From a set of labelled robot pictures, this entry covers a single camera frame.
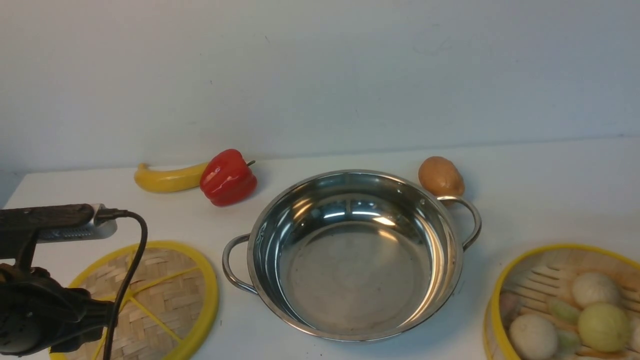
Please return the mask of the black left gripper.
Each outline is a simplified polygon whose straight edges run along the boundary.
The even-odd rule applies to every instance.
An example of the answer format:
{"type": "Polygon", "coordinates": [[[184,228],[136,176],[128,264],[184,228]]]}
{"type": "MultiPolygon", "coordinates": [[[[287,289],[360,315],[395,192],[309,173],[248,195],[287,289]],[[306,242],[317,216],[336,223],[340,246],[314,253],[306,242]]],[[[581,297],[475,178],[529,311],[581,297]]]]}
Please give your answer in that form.
{"type": "Polygon", "coordinates": [[[48,350],[73,353],[100,340],[117,323],[115,303],[92,298],[50,277],[3,263],[0,285],[0,351],[25,357],[48,350]]]}

